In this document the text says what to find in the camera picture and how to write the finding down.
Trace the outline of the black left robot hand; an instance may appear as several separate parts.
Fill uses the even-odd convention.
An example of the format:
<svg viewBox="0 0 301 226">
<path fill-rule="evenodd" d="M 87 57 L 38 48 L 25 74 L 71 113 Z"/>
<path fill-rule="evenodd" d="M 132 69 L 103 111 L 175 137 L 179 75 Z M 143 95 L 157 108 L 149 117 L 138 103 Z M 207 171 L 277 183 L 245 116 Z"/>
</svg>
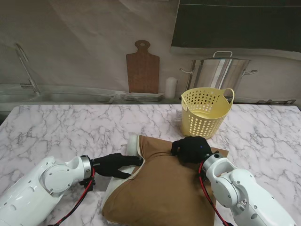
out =
<svg viewBox="0 0 301 226">
<path fill-rule="evenodd" d="M 109 154 L 104 157 L 92 160 L 95 172 L 104 177 L 114 177 L 127 179 L 131 176 L 129 173 L 119 169 L 127 166 L 141 166 L 143 159 L 137 156 L 122 155 L 121 153 Z"/>
</svg>

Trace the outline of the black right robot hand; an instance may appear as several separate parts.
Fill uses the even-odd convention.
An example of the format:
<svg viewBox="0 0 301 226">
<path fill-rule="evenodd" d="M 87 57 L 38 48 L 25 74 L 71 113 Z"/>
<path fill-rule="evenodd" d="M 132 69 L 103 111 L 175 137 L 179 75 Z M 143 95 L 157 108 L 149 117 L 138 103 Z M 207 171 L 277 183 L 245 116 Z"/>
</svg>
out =
<svg viewBox="0 0 301 226">
<path fill-rule="evenodd" d="M 211 154 L 211 147 L 203 137 L 189 136 L 172 143 L 171 155 L 184 163 L 201 163 Z"/>
</svg>

